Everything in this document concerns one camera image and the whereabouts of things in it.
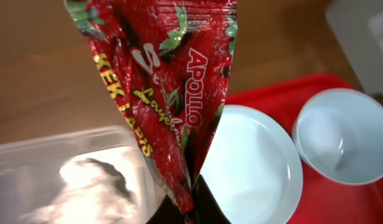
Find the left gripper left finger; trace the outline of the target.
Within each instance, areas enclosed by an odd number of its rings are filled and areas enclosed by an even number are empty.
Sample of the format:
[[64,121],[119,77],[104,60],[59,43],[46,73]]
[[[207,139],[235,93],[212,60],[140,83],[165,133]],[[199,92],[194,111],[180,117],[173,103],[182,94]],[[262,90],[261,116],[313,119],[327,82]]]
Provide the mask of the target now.
[[154,215],[146,224],[184,224],[184,216],[172,200],[165,196]]

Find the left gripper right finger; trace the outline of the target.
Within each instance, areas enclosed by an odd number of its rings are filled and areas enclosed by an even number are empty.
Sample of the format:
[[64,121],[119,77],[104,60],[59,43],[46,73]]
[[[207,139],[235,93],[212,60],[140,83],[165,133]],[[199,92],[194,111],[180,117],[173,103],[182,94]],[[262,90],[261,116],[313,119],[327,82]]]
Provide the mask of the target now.
[[202,175],[198,176],[192,194],[197,224],[230,224]]

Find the red snack wrapper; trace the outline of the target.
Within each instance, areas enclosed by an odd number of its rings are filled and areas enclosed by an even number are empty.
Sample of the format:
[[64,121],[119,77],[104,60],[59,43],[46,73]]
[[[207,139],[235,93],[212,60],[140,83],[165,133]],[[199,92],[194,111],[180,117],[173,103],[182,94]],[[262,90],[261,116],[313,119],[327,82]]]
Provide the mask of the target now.
[[237,38],[229,0],[65,1],[156,182],[198,223],[193,190],[222,115]]

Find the white napkin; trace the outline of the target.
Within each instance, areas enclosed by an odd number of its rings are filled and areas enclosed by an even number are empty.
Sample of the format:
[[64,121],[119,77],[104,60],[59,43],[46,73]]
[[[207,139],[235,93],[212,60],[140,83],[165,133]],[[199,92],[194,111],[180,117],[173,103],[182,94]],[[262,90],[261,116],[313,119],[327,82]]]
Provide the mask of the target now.
[[126,187],[124,147],[75,156],[59,170],[65,186],[52,201],[21,215],[25,223],[130,223],[139,219],[136,195]]

